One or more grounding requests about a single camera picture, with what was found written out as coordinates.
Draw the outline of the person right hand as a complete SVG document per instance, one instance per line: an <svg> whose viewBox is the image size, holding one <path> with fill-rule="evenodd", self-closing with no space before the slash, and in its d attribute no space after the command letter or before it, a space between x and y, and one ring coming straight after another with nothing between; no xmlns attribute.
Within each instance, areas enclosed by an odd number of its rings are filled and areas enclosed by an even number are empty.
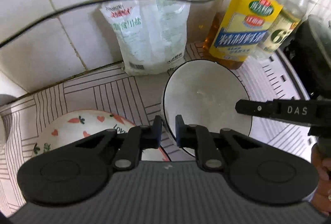
<svg viewBox="0 0 331 224"><path fill-rule="evenodd" d="M318 144L311 150L311 163L319 174L319 183L312 205L327 216L330 215L330 158L324 158L319 151Z"/></svg>

